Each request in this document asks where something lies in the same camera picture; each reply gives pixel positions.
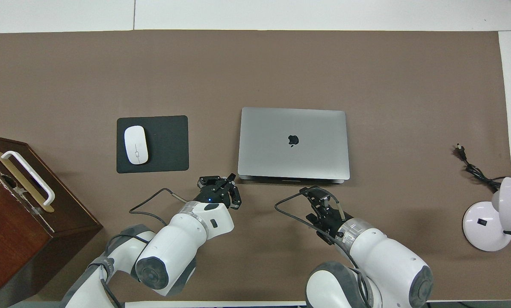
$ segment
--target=desk lamp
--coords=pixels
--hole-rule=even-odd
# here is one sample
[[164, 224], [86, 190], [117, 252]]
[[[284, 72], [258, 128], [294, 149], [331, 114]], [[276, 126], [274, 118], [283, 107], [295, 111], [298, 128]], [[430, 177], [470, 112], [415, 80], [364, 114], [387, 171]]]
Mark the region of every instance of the desk lamp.
[[491, 201], [481, 201], [468, 208], [463, 218], [464, 235], [480, 250], [501, 250], [511, 240], [511, 178], [488, 179], [478, 167], [468, 163], [463, 146], [457, 144], [455, 152], [466, 163], [466, 171], [494, 192]]

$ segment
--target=laptop lid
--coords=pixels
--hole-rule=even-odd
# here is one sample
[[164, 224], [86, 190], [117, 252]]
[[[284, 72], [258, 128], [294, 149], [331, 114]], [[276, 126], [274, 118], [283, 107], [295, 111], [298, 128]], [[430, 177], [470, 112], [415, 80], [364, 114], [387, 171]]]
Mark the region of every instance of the laptop lid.
[[242, 179], [348, 180], [345, 112], [244, 107], [238, 174]]

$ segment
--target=computer mouse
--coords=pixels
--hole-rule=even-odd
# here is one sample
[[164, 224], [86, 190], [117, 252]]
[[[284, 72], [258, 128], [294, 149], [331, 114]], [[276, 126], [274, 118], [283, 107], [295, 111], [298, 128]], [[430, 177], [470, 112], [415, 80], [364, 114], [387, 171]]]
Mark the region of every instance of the computer mouse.
[[145, 130], [142, 126], [130, 126], [124, 131], [124, 146], [130, 163], [140, 165], [149, 159]]

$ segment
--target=black mouse pad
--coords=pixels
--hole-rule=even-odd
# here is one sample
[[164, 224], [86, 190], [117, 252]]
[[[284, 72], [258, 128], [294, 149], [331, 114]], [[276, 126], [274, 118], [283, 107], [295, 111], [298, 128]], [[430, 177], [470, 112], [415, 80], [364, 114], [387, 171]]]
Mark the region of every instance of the black mouse pad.
[[[145, 130], [148, 161], [130, 163], [124, 145], [124, 131], [134, 125]], [[120, 118], [117, 120], [117, 172], [182, 171], [189, 169], [189, 129], [185, 115]]]

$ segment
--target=power cord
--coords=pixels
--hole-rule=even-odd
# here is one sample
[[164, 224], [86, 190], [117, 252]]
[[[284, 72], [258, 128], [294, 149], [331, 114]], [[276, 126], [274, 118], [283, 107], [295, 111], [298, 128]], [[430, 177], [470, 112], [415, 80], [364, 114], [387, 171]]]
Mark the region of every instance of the power cord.
[[139, 240], [140, 242], [144, 242], [145, 244], [149, 244], [148, 240], [144, 240], [143, 238], [140, 238], [139, 236], [129, 235], [129, 234], [117, 234], [117, 235], [111, 237], [107, 241], [107, 244], [105, 244], [105, 253], [104, 254], [105, 254], [106, 257], [109, 256], [109, 247], [111, 246], [111, 241], [114, 240], [117, 237], [131, 237], [131, 238], [135, 238], [136, 240]]
[[105, 290], [107, 295], [109, 295], [109, 297], [113, 300], [114, 306], [117, 306], [117, 308], [122, 308], [122, 305], [120, 304], [116, 296], [113, 294], [113, 292], [111, 292], [111, 289], [107, 285], [107, 282], [105, 282], [105, 279], [100, 278], [99, 281], [101, 281], [101, 285], [103, 285], [103, 289]]
[[309, 228], [312, 228], [314, 230], [316, 230], [316, 232], [322, 234], [323, 236], [326, 236], [327, 238], [329, 238], [333, 243], [335, 243], [339, 248], [341, 248], [341, 250], [343, 250], [343, 252], [345, 253], [345, 255], [349, 258], [350, 262], [352, 263], [352, 265], [355, 267], [355, 269], [353, 270], [355, 273], [358, 274], [357, 276], [357, 282], [358, 282], [358, 288], [359, 288], [359, 291], [360, 291], [360, 295], [362, 297], [362, 300], [364, 302], [364, 304], [366, 305], [367, 308], [371, 308], [371, 305], [369, 304], [369, 301], [368, 301], [368, 298], [369, 298], [369, 294], [367, 292], [367, 283], [365, 281], [365, 278], [364, 278], [364, 274], [361, 272], [360, 268], [358, 267], [358, 265], [356, 264], [356, 262], [354, 261], [354, 259], [352, 259], [352, 256], [349, 254], [349, 252], [345, 249], [345, 247], [343, 246], [343, 242], [341, 242], [340, 240], [337, 240], [335, 237], [331, 236], [330, 234], [328, 234], [327, 232], [325, 232], [324, 230], [320, 229], [320, 228], [317, 228], [316, 226], [313, 226], [310, 222], [307, 222], [295, 215], [292, 215], [288, 212], [285, 212], [284, 210], [281, 210], [278, 208], [278, 206], [281, 204], [281, 203], [284, 203], [288, 200], [291, 200], [295, 197], [298, 197], [299, 195], [303, 195], [304, 193], [307, 193], [309, 191], [313, 191], [313, 190], [320, 190], [320, 191], [323, 191], [324, 193], [327, 193], [328, 195], [330, 195], [337, 204], [339, 204], [339, 200], [334, 196], [332, 195], [332, 193], [330, 193], [329, 191], [321, 188], [321, 187], [312, 187], [312, 188], [309, 188], [309, 189], [306, 189], [302, 192], [299, 192], [299, 193], [296, 193], [295, 195], [291, 195], [289, 196], [288, 198], [286, 199], [282, 199], [280, 201], [278, 201], [276, 204], [275, 204], [275, 209], [290, 217], [290, 218], [293, 218], [295, 220], [297, 220], [298, 222], [308, 226]]
[[501, 182], [498, 182], [497, 180], [504, 179], [505, 177], [488, 179], [484, 175], [484, 173], [480, 170], [480, 168], [478, 168], [468, 162], [468, 160], [466, 158], [466, 153], [464, 152], [464, 146], [461, 146], [460, 144], [457, 144], [454, 152], [455, 152], [455, 154], [457, 154], [457, 157], [460, 158], [466, 164], [466, 168], [465, 168], [466, 172], [472, 174], [476, 179], [478, 179], [481, 182], [488, 185], [494, 193], [496, 193], [496, 191], [498, 191], [498, 189], [500, 188]]
[[457, 302], [457, 304], [459, 304], [460, 306], [463, 306], [463, 307], [467, 307], [467, 308], [476, 308], [474, 306], [467, 305], [464, 302]]
[[164, 187], [163, 189], [160, 189], [159, 191], [157, 191], [156, 193], [154, 193], [151, 197], [149, 197], [147, 200], [143, 201], [142, 203], [134, 206], [131, 210], [129, 210], [128, 212], [130, 214], [142, 214], [142, 215], [148, 215], [148, 216], [151, 216], [151, 217], [154, 217], [156, 219], [158, 219], [164, 226], [167, 226], [168, 224], [162, 219], [160, 218], [159, 216], [155, 215], [155, 214], [152, 214], [152, 213], [148, 213], [148, 212], [134, 212], [135, 209], [139, 208], [140, 206], [146, 204], [147, 202], [151, 201], [151, 199], [153, 199], [154, 197], [156, 197], [159, 193], [162, 193], [163, 191], [167, 191], [170, 193], [170, 195], [174, 198], [176, 198], [177, 200], [183, 202], [183, 203], [187, 203], [188, 201], [179, 197], [178, 195], [176, 195], [173, 191], [171, 191], [170, 189], [167, 189], [166, 187]]

